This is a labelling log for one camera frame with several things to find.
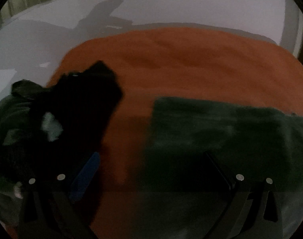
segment green towel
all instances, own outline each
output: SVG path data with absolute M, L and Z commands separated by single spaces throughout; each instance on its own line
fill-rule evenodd
M 303 220 L 303 117 L 273 108 L 162 97 L 154 104 L 145 150 L 144 190 L 174 191 L 177 177 L 206 150 L 235 175 L 257 181 L 272 178 L 284 238 L 289 238 Z M 184 238 L 192 238 L 188 228 L 175 231 L 172 236 L 184 233 Z

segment metal screw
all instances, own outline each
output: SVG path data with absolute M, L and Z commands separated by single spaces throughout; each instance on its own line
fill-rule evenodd
M 239 181 L 243 181 L 244 180 L 244 176 L 242 174 L 237 174 L 236 175 L 236 179 Z
M 34 178 L 31 178 L 30 180 L 29 180 L 29 184 L 34 184 L 35 183 L 35 179 Z
M 267 181 L 267 183 L 269 183 L 269 184 L 272 184 L 272 183 L 273 183 L 273 180 L 272 180 L 271 178 L 267 178 L 266 181 Z
M 60 174 L 60 175 L 57 177 L 57 179 L 58 179 L 59 181 L 64 180 L 64 179 L 65 179 L 65 174 Z

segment orange cloth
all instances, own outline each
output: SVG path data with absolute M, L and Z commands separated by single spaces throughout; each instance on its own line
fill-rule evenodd
M 285 49 L 264 41 L 197 28 L 132 31 L 89 40 L 62 60 L 48 86 L 66 72 L 98 60 L 116 72 L 124 98 L 111 119 L 102 153 L 103 197 L 91 225 L 99 238 L 130 233 L 133 175 L 140 165 L 157 96 L 179 96 L 303 115 L 303 66 Z

